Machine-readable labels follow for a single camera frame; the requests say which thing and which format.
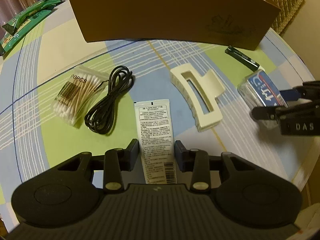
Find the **blue floss pick box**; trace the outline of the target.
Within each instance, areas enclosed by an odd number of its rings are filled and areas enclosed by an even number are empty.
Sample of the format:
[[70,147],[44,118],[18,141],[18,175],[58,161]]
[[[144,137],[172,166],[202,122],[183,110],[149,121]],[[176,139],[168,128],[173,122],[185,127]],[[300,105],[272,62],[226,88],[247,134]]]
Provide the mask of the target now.
[[242,80],[238,92],[250,110],[254,107],[288,107],[279,89],[261,68]]

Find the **white cream tube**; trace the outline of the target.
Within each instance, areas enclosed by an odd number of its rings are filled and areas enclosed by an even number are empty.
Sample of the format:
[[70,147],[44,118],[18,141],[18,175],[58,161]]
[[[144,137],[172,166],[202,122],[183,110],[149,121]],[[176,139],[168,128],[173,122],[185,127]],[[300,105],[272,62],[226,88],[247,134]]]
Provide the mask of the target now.
[[168,99],[134,103],[145,182],[175,184],[174,136]]

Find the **dark green sachet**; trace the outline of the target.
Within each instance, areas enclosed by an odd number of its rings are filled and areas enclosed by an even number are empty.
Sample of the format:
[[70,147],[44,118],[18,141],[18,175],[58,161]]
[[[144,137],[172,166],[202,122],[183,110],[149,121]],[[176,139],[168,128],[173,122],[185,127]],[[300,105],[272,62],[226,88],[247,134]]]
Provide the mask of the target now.
[[233,46],[228,46],[225,49],[225,53],[233,57],[243,65],[245,65],[248,69],[250,69],[253,72],[257,71],[260,67],[260,65],[257,62],[255,62],[253,59],[251,59],[241,51],[237,50]]

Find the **white hair claw clip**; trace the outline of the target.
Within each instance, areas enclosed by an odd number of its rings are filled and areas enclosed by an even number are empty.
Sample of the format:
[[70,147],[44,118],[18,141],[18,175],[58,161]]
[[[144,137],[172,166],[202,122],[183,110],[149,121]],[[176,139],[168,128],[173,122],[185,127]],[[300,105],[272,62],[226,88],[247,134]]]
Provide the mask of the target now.
[[223,119],[217,98],[225,92],[225,86],[212,69],[201,76],[191,64],[185,63],[170,70],[170,80],[186,100],[199,132]]

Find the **cotton swab bag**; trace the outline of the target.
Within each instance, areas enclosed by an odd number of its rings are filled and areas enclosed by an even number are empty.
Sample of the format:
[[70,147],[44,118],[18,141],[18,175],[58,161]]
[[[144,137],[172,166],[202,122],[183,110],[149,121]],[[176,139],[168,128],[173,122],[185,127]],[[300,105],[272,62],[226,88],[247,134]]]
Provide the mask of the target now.
[[107,86],[109,74],[78,65],[52,102],[53,112],[64,122],[76,126]]

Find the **brown cardboard box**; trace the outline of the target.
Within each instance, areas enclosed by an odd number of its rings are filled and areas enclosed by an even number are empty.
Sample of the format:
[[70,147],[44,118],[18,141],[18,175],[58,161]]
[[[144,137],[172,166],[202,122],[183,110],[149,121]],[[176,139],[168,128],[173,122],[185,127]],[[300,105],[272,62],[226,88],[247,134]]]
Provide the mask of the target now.
[[271,0],[69,0],[87,42],[177,40],[254,50],[280,10]]

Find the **green wet wipes pack lower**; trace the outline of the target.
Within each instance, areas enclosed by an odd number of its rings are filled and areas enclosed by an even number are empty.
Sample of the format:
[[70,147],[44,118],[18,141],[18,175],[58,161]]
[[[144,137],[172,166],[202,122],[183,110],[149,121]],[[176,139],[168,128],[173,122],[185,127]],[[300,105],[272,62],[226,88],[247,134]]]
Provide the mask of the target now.
[[27,35],[35,26],[43,21],[48,15],[52,13],[51,10],[42,10],[28,17],[22,25],[17,29],[14,35],[5,33],[1,39],[1,56],[7,54],[16,46],[16,44]]

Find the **green wet wipes pack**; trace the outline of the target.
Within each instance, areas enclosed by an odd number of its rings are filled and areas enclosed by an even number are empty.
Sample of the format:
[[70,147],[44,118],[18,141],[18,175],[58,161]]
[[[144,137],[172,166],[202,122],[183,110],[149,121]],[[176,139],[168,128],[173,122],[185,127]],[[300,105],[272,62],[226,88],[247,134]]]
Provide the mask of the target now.
[[35,26],[43,21],[48,15],[52,13],[51,10],[42,10],[28,17],[22,25],[17,29],[14,35],[5,33],[1,39],[1,56],[7,54],[16,46],[16,44],[27,35]]
[[56,5],[59,5],[64,1],[65,0],[40,0],[17,14],[6,24],[2,25],[2,28],[10,35],[15,35],[18,28],[27,20],[27,18],[43,10],[53,10]]

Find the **green wet wipes pack upper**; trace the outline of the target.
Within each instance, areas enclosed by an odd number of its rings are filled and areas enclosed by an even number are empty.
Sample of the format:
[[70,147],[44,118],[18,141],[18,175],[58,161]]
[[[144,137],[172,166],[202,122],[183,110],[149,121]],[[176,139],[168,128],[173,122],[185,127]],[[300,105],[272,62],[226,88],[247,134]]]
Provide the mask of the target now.
[[64,1],[65,0],[40,0],[17,14],[6,24],[2,25],[2,28],[10,35],[15,35],[18,28],[27,20],[27,18],[43,10],[53,10],[56,5],[59,5]]

